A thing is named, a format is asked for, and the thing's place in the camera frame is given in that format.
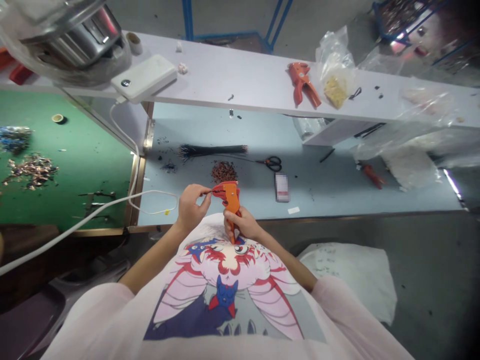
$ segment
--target workbench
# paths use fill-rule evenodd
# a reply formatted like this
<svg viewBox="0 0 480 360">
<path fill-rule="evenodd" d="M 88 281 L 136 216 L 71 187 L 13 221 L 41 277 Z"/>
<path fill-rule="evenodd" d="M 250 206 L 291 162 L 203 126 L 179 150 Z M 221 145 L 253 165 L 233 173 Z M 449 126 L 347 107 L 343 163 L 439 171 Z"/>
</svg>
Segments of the workbench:
<svg viewBox="0 0 480 360">
<path fill-rule="evenodd" d="M 328 146 L 304 146 L 289 116 L 273 113 L 176 104 L 155 104 L 152 149 L 146 156 L 143 190 L 162 190 L 180 195 L 191 183 L 213 187 L 211 176 L 214 161 L 233 162 L 238 174 L 240 204 L 256 219 L 299 219 L 340 217 L 385 213 L 459 211 L 460 202 L 446 177 L 435 185 L 403 192 L 380 158 L 369 160 L 386 185 L 377 189 L 357 170 L 350 148 L 355 139 L 348 139 L 330 150 Z M 196 157 L 182 163 L 177 155 L 180 144 L 198 146 L 247 145 L 247 159 L 264 160 L 278 156 L 282 172 L 288 176 L 290 202 L 276 202 L 274 172 L 265 165 L 224 156 Z M 171 160 L 176 173 L 161 167 Z M 143 196 L 141 208 L 155 212 L 172 208 L 175 200 L 167 195 Z M 299 212 L 289 214 L 289 209 Z M 222 212 L 219 198 L 212 197 L 207 214 Z M 138 225 L 172 224 L 178 209 L 169 215 L 141 213 Z"/>
<path fill-rule="evenodd" d="M 0 183 L 0 223 L 55 225 L 65 231 L 86 213 L 84 204 L 88 197 L 79 194 L 102 191 L 115 192 L 116 199 L 127 196 L 133 156 L 63 97 L 0 91 L 0 109 L 0 126 L 24 126 L 32 130 L 29 147 L 20 154 L 0 149 L 0 181 L 11 174 L 8 160 L 18 165 L 25 155 L 33 152 L 51 159 L 53 166 L 58 167 L 53 181 L 35 191 L 25 189 L 27 181 L 14 179 L 6 186 Z M 55 114 L 62 114 L 66 122 L 54 123 L 51 118 Z M 111 200 L 95 196 L 93 202 Z M 113 205 L 100 214 L 108 216 L 107 220 L 94 218 L 82 229 L 120 228 L 121 233 L 126 208 L 126 202 Z"/>
<path fill-rule="evenodd" d="M 137 193 L 157 189 L 180 195 L 190 183 L 213 185 L 210 176 L 212 161 L 227 158 L 197 158 L 181 165 L 174 154 L 176 146 L 181 143 L 248 145 L 251 159 L 279 156 L 290 185 L 290 203 L 277 203 L 273 172 L 260 164 L 234 160 L 242 191 L 240 201 L 259 219 L 461 210 L 445 178 L 438 186 L 404 193 L 399 190 L 395 179 L 384 171 L 381 160 L 373 159 L 369 162 L 387 181 L 385 188 L 378 190 L 361 171 L 356 170 L 349 152 L 349 148 L 355 145 L 353 139 L 336 145 L 331 157 L 320 164 L 319 159 L 330 148 L 302 146 L 292 119 L 283 115 L 336 119 L 332 122 L 338 127 L 335 130 L 349 136 L 369 124 L 401 122 L 404 121 L 398 117 L 404 110 L 401 91 L 412 86 L 411 79 L 359 70 L 356 84 L 362 87 L 362 93 L 336 109 L 323 96 L 317 65 L 311 63 L 309 77 L 322 98 L 322 104 L 315 109 L 304 96 L 303 102 L 295 106 L 294 87 L 287 66 L 298 59 L 190 41 L 180 41 L 182 52 L 176 52 L 176 39 L 137 35 L 142 42 L 143 54 L 133 56 L 132 66 L 155 54 L 164 56 L 175 66 L 180 62 L 188 66 L 187 74 L 179 74 L 176 81 L 144 99 L 155 102 L 155 123 L 150 122 L 139 104 L 126 102 L 114 112 L 115 120 L 134 139 L 141 155 L 147 154 L 146 160 L 140 162 L 142 172 L 135 190 Z M 8 74 L 8 69 L 0 72 L 0 89 L 61 94 L 121 144 L 134 150 L 108 117 L 109 109 L 118 97 L 109 84 L 93 88 L 56 86 L 51 80 L 34 75 L 25 85 L 16 86 L 8 80 Z M 477 89 L 423 80 L 415 84 L 440 87 L 455 98 L 460 121 L 455 121 L 452 126 L 480 129 Z M 229 118 L 229 109 L 234 110 L 233 119 Z M 242 120 L 237 119 L 237 115 L 241 115 Z M 169 143 L 158 144 L 157 139 L 165 136 L 170 139 Z M 159 146 L 163 149 L 165 145 L 173 151 L 159 152 Z M 177 173 L 167 174 L 160 170 L 165 162 L 158 160 L 159 155 L 164 160 L 170 156 L 178 165 Z M 173 201 L 168 196 L 155 194 L 144 196 L 141 206 L 147 211 L 158 211 L 171 208 Z M 289 214 L 288 209 L 295 207 L 300 211 Z M 221 202 L 214 199 L 210 213 L 222 209 Z M 133 225 L 172 224 L 176 217 L 176 210 L 166 216 L 141 214 Z"/>
</svg>

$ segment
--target blue metal frame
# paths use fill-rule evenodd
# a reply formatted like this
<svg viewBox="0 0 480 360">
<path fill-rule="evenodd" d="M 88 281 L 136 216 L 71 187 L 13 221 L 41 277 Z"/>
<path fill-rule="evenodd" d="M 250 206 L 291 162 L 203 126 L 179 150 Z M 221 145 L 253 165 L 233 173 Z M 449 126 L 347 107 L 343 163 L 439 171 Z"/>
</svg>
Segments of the blue metal frame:
<svg viewBox="0 0 480 360">
<path fill-rule="evenodd" d="M 441 3 L 439 6 L 436 6 L 434 10 L 431 11 L 431 13 L 426 16 L 422 21 L 420 21 L 417 25 L 415 25 L 415 27 L 413 29 L 411 29 L 410 31 L 407 31 L 407 29 L 412 26 L 414 24 L 414 21 L 412 21 L 411 23 L 409 23 L 407 26 L 405 26 L 402 30 L 400 30 L 399 32 L 395 33 L 395 34 L 390 34 L 390 33 L 387 33 L 385 31 L 385 28 L 384 28 L 384 23 L 382 21 L 382 13 L 380 12 L 380 8 L 383 7 L 385 4 L 389 3 L 391 0 L 385 0 L 384 2 L 381 2 L 381 3 L 378 3 L 376 1 L 373 2 L 373 4 L 371 5 L 373 11 L 375 12 L 375 19 L 376 19 L 376 23 L 378 25 L 378 30 L 380 31 L 380 36 L 383 38 L 383 39 L 387 39 L 387 40 L 390 40 L 390 41 L 394 41 L 394 42 L 397 42 L 397 43 L 400 43 L 400 44 L 403 44 L 407 47 L 410 47 L 412 46 L 412 43 L 410 42 L 410 39 L 409 39 L 409 35 L 411 33 L 413 33 L 416 29 L 418 29 L 424 22 L 426 22 L 433 14 L 435 14 L 437 11 L 439 11 L 441 8 L 443 8 L 448 2 L 449 0 L 445 0 L 443 3 Z M 425 10 L 423 10 L 423 12 L 419 15 L 419 17 L 425 12 L 427 11 L 428 9 L 430 9 L 433 5 L 436 5 L 440 0 L 434 2 L 432 5 L 430 5 L 429 7 L 426 7 Z"/>
<path fill-rule="evenodd" d="M 446 58 L 449 58 L 451 57 L 452 55 L 458 53 L 459 51 L 465 49 L 466 47 L 469 47 L 470 45 L 472 45 L 474 42 L 476 42 L 478 39 L 480 38 L 480 34 L 477 34 L 473 39 L 470 39 L 466 42 L 464 42 L 462 45 L 460 45 L 459 47 L 453 49 L 452 51 L 450 51 L 448 54 L 445 54 L 444 56 L 442 56 L 441 58 L 439 58 L 437 61 L 435 61 L 432 66 L 435 66 L 437 65 L 438 63 L 442 62 L 443 60 L 445 60 Z"/>
<path fill-rule="evenodd" d="M 192 0 L 181 0 L 182 7 L 183 7 L 183 21 L 185 22 L 185 40 L 188 41 L 202 41 L 205 39 L 219 39 L 219 38 L 227 38 L 227 37 L 235 37 L 235 36 L 257 36 L 261 41 L 262 45 L 265 49 L 268 50 L 270 54 L 274 52 L 274 46 L 277 42 L 279 37 L 280 31 L 282 30 L 282 26 L 284 25 L 285 19 L 290 11 L 290 7 L 292 6 L 293 0 L 288 0 L 283 10 L 283 14 L 281 15 L 280 21 L 278 26 L 275 30 L 275 34 L 273 35 L 273 39 L 271 42 L 270 36 L 272 35 L 272 31 L 275 26 L 275 22 L 277 21 L 277 17 L 280 12 L 280 8 L 282 7 L 283 0 L 278 0 L 276 4 L 275 11 L 273 13 L 273 17 L 270 22 L 270 26 L 268 28 L 268 32 L 265 37 L 262 37 L 258 31 L 245 31 L 245 32 L 231 32 L 231 33 L 219 33 L 219 34 L 205 34 L 205 35 L 194 35 L 194 19 L 192 14 Z"/>
</svg>

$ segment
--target small box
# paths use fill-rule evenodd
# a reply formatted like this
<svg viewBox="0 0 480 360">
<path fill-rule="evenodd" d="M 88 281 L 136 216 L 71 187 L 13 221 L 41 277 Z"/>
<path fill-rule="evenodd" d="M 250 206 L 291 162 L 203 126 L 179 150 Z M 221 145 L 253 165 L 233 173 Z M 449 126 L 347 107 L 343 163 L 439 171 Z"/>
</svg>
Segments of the small box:
<svg viewBox="0 0 480 360">
<path fill-rule="evenodd" d="M 113 87 L 132 104 L 139 104 L 177 79 L 177 69 L 163 56 L 154 55 L 111 80 Z"/>
<path fill-rule="evenodd" d="M 289 178 L 284 172 L 275 173 L 276 201 L 279 203 L 290 202 Z"/>
</svg>

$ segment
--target bundle of black wires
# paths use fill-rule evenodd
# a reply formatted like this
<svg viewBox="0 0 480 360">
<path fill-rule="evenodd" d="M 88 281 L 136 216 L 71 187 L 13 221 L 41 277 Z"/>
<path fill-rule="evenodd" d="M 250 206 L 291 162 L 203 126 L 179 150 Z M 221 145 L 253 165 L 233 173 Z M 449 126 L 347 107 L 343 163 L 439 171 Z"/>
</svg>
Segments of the bundle of black wires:
<svg viewBox="0 0 480 360">
<path fill-rule="evenodd" d="M 218 155 L 218 154 L 246 154 L 249 151 L 247 145 L 235 146 L 195 146 L 182 144 L 178 147 L 178 156 L 186 162 L 190 158 Z"/>
</svg>

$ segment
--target clear plastic bag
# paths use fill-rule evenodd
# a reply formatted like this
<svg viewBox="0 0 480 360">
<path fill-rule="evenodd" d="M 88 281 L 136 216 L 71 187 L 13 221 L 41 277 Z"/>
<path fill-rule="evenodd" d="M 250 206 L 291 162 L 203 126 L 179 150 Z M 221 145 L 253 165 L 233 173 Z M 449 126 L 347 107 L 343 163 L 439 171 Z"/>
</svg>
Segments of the clear plastic bag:
<svg viewBox="0 0 480 360">
<path fill-rule="evenodd" d="M 358 68 L 374 73 L 399 75 L 405 64 L 405 60 L 399 56 L 388 56 L 380 54 L 379 47 L 375 47 L 366 56 Z"/>
<path fill-rule="evenodd" d="M 363 138 L 353 149 L 353 157 L 368 160 L 416 137 L 440 131 L 449 127 L 457 114 L 455 99 L 448 92 L 437 86 L 409 86 L 400 92 L 398 120 Z"/>
<path fill-rule="evenodd" d="M 400 92 L 398 119 L 428 122 L 439 127 L 450 126 L 458 117 L 458 108 L 452 94 L 441 85 L 425 85 L 412 78 Z"/>
<path fill-rule="evenodd" d="M 407 144 L 431 154 L 438 167 L 480 165 L 480 131 L 476 129 L 443 129 L 416 137 Z"/>
<path fill-rule="evenodd" d="M 403 191 L 441 183 L 441 175 L 425 151 L 414 146 L 400 146 L 381 154 L 391 174 Z"/>
<path fill-rule="evenodd" d="M 3 151 L 20 154 L 29 147 L 32 130 L 25 126 L 0 126 L 0 147 Z"/>
<path fill-rule="evenodd" d="M 110 58 L 102 57 L 95 64 L 84 70 L 60 69 L 41 61 L 31 54 L 29 48 L 19 41 L 21 19 L 15 6 L 0 6 L 0 43 L 3 43 L 19 63 L 35 74 L 52 79 L 60 85 L 93 87 L 109 82 L 113 77 L 128 69 L 132 63 L 132 53 L 127 38 L 122 35 L 112 47 Z"/>
<path fill-rule="evenodd" d="M 340 109 L 356 90 L 356 68 L 348 50 L 349 36 L 344 26 L 337 32 L 327 31 L 315 50 L 315 60 L 323 92 L 329 102 Z"/>
<path fill-rule="evenodd" d="M 327 122 L 323 117 L 293 117 L 293 125 L 303 141 L 325 128 L 327 126 Z"/>
</svg>

